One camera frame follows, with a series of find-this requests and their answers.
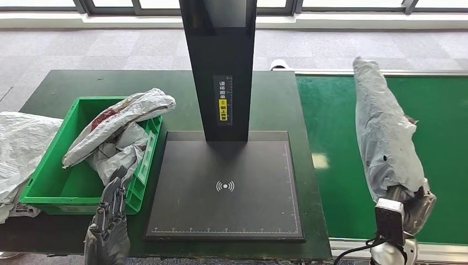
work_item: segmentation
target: gray carpet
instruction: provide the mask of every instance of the gray carpet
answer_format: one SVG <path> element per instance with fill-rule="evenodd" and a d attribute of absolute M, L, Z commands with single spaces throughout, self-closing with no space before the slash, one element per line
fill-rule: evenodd
<path fill-rule="evenodd" d="M 258 30 L 254 69 L 268 70 L 274 59 L 294 68 L 351 69 L 353 59 L 361 55 L 386 70 L 468 71 L 467 43 L 468 32 Z M 183 30 L 0 31 L 0 112 L 19 110 L 51 69 L 188 70 L 190 61 Z M 0 264 L 83 264 L 83 257 L 23 255 Z M 130 258 L 128 264 L 276 263 Z"/>

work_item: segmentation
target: black cable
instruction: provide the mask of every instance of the black cable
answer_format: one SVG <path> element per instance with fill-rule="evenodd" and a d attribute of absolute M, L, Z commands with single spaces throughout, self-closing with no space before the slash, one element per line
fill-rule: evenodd
<path fill-rule="evenodd" d="M 383 244 L 383 243 L 385 243 L 385 242 L 387 242 L 387 241 L 388 241 L 388 240 L 382 240 L 382 241 L 379 240 L 378 242 L 375 242 L 375 241 L 374 241 L 374 243 L 372 243 L 371 245 L 367 245 L 367 243 L 366 243 L 366 245 L 363 246 L 363 247 L 357 247 L 357 248 L 353 248 L 353 249 L 351 249 L 351 250 L 346 250 L 345 252 L 341 253 L 341 254 L 335 259 L 335 261 L 333 262 L 333 265 L 337 265 L 338 262 L 339 262 L 339 260 L 340 260 L 342 257 L 344 257 L 345 255 L 347 255 L 347 254 L 350 254 L 350 253 L 356 252 L 356 251 L 367 250 L 368 248 L 376 247 L 376 246 L 378 246 L 378 245 L 380 245 L 380 244 Z"/>

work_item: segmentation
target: green conveyor belt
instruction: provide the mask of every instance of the green conveyor belt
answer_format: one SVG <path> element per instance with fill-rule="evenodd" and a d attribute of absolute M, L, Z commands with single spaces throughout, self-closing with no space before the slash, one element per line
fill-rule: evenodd
<path fill-rule="evenodd" d="M 296 79 L 328 235 L 372 238 L 375 204 L 356 140 L 354 78 Z M 413 142 L 438 197 L 417 239 L 468 244 L 468 77 L 388 76 L 387 82 L 405 113 L 419 120 Z"/>

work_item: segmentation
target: crumpled plastic bag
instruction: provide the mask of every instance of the crumpled plastic bag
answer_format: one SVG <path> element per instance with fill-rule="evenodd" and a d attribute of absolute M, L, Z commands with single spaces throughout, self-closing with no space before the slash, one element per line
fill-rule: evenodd
<path fill-rule="evenodd" d="M 39 209 L 18 198 L 61 124 L 61 119 L 0 113 L 0 224 L 8 216 L 39 214 Z"/>
<path fill-rule="evenodd" d="M 357 57 L 353 67 L 356 134 L 372 199 L 377 202 L 387 187 L 398 184 L 408 189 L 410 199 L 424 182 L 411 139 L 416 122 L 405 115 L 376 62 Z"/>
<path fill-rule="evenodd" d="M 131 178 L 143 159 L 147 143 L 148 135 L 145 130 L 138 124 L 131 123 L 116 144 L 105 142 L 99 145 L 86 160 L 107 186 L 113 180 L 110 179 L 112 174 L 121 166 L 127 168 L 127 173 L 122 179 Z"/>
<path fill-rule="evenodd" d="M 153 88 L 133 94 L 101 112 L 75 139 L 62 159 L 63 168 L 74 166 L 103 142 L 115 139 L 133 122 L 143 121 L 170 112 L 176 107 L 173 97 Z"/>

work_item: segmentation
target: gray robot glove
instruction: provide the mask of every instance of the gray robot glove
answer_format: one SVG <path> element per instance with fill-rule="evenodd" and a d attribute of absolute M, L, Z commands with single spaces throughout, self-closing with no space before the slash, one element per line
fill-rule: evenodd
<path fill-rule="evenodd" d="M 101 200 L 86 232 L 84 241 L 85 265 L 121 265 L 130 251 L 125 216 L 125 187 L 128 179 L 121 167 L 104 188 Z"/>

